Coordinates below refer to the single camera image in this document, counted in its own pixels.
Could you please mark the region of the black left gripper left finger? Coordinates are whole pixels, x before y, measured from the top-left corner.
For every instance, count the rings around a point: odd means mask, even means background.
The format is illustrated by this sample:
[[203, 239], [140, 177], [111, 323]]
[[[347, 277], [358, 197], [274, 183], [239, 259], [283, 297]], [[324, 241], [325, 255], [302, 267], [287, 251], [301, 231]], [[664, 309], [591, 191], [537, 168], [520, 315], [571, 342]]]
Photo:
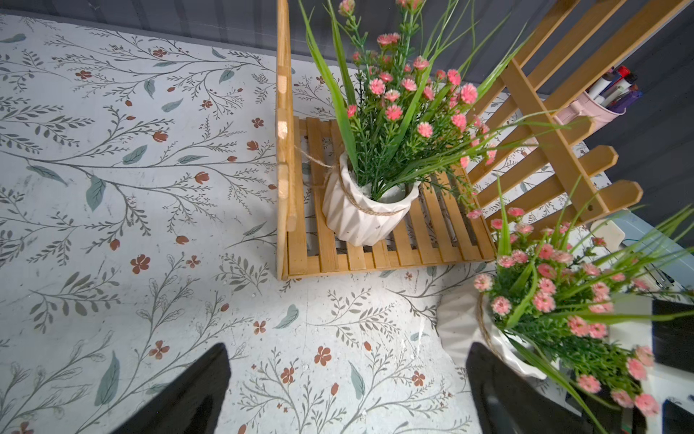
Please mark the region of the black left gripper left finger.
[[216, 344], [115, 432], [213, 433], [230, 379], [227, 348]]

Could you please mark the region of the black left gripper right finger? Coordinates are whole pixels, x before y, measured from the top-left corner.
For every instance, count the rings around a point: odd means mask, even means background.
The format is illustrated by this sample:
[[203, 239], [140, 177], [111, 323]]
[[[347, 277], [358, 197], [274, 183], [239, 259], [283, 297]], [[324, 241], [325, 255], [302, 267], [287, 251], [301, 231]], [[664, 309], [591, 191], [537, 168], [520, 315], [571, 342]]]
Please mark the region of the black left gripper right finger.
[[580, 417], [535, 391], [486, 346], [466, 359], [482, 433], [584, 433]]

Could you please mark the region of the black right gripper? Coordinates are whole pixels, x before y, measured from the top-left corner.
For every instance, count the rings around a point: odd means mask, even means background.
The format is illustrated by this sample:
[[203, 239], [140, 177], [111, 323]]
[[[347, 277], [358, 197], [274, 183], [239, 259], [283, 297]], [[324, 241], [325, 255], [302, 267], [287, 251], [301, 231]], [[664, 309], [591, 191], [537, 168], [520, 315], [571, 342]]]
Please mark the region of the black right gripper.
[[693, 432], [693, 318], [670, 322], [634, 320], [609, 327], [609, 337], [632, 348], [648, 346], [654, 367], [643, 390], [661, 405], [659, 414], [645, 418], [638, 410], [609, 410], [589, 398], [586, 403], [608, 433]]

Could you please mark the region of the pink flower pot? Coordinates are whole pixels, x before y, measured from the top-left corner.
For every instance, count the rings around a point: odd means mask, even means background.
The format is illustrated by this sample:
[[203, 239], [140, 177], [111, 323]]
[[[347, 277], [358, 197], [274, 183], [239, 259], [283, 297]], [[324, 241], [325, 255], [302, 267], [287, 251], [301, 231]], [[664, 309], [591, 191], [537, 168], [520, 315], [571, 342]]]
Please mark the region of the pink flower pot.
[[579, 401], [592, 398], [609, 409], [658, 415], [661, 405], [643, 390], [655, 363], [651, 347], [624, 347], [611, 340], [609, 327], [692, 316], [691, 310], [636, 311], [638, 300], [683, 298], [681, 291], [646, 282], [647, 269], [661, 257], [633, 248], [609, 251], [592, 231], [573, 241], [579, 218], [566, 211], [541, 230], [523, 215], [522, 208], [503, 204], [491, 222], [495, 269], [473, 282], [477, 336], [486, 345], [500, 336], [511, 359], [557, 381]]
[[405, 218], [421, 186], [437, 188], [437, 174], [453, 175], [473, 162], [491, 164], [499, 137], [472, 110], [520, 52], [515, 42], [480, 84], [466, 81], [468, 61], [437, 70], [437, 58], [475, 33], [471, 2], [450, 1], [433, 29], [424, 29], [423, 1], [399, 1], [398, 28], [374, 48], [361, 29], [356, 4], [326, 4], [338, 71], [333, 72], [312, 30], [305, 40], [330, 92], [343, 151], [330, 167], [323, 212], [341, 241], [372, 246]]

